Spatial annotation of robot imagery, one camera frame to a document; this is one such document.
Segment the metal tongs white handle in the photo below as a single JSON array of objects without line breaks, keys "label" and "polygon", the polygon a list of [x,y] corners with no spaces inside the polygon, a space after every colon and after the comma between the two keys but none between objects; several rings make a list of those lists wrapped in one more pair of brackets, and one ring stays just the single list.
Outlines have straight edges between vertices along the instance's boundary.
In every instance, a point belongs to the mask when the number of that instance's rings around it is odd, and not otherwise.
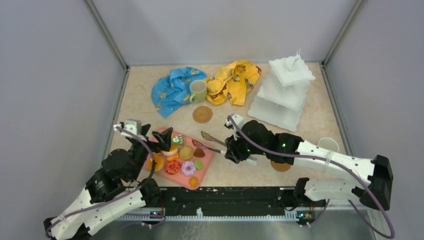
[{"label": "metal tongs white handle", "polygon": [[[201,131],[200,132],[200,135],[201,135],[202,139],[203,140],[206,140],[207,142],[216,143],[216,144],[219,144],[221,147],[226,147],[226,144],[222,140],[219,140],[219,139],[215,138],[214,136],[210,135],[209,133],[207,133],[205,131]],[[227,153],[226,152],[226,149],[220,149],[219,147],[215,147],[213,145],[206,144],[205,142],[202,142],[202,141],[197,140],[197,139],[192,139],[191,140],[191,143],[196,148],[199,148],[199,149],[202,149],[202,150],[213,151],[213,152],[218,153],[218,154],[221,154],[223,156],[225,156],[226,153]],[[253,157],[253,156],[248,157],[245,160],[245,162],[247,162],[247,163],[249,163],[249,164],[251,164],[253,166],[257,166],[258,165],[258,160],[255,157]]]}]

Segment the round tan muffin cake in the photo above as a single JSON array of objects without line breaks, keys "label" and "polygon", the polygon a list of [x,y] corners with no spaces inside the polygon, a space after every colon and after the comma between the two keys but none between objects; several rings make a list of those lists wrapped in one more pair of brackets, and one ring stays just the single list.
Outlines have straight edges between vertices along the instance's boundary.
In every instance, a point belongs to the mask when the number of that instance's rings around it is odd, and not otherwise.
[{"label": "round tan muffin cake", "polygon": [[194,156],[194,150],[188,146],[185,145],[179,150],[179,158],[188,161]]}]

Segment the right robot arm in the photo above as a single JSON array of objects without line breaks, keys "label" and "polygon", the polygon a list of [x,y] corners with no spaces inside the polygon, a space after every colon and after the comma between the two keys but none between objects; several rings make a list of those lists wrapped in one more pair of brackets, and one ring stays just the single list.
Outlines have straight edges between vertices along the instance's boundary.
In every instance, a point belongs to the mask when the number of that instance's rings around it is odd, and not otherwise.
[{"label": "right robot arm", "polygon": [[387,157],[376,155],[370,159],[345,155],[297,135],[273,133],[264,124],[256,120],[245,122],[239,115],[229,115],[224,126],[233,131],[225,140],[225,158],[236,164],[260,155],[272,163],[311,168],[336,177],[327,180],[299,178],[293,192],[297,205],[358,198],[371,209],[390,209],[394,175]]}]

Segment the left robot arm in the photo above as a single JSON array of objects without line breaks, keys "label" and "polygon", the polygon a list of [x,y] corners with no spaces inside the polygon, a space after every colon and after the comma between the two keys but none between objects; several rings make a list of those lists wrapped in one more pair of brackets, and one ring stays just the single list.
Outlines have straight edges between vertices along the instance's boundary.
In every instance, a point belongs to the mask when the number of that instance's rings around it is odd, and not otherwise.
[{"label": "left robot arm", "polygon": [[60,215],[44,220],[50,240],[89,240],[100,229],[137,208],[154,207],[161,190],[153,179],[159,159],[155,154],[172,146],[173,128],[147,133],[150,124],[126,120],[113,125],[131,148],[115,149],[85,183],[78,197]]}]

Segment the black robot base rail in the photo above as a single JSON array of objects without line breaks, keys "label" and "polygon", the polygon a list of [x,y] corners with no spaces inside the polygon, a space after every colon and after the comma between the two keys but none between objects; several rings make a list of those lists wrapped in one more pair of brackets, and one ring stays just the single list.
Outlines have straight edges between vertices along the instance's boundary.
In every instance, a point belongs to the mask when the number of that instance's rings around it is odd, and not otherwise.
[{"label": "black robot base rail", "polygon": [[146,206],[167,217],[195,216],[198,210],[206,217],[262,217],[324,207],[325,200],[313,202],[292,187],[166,187]]}]

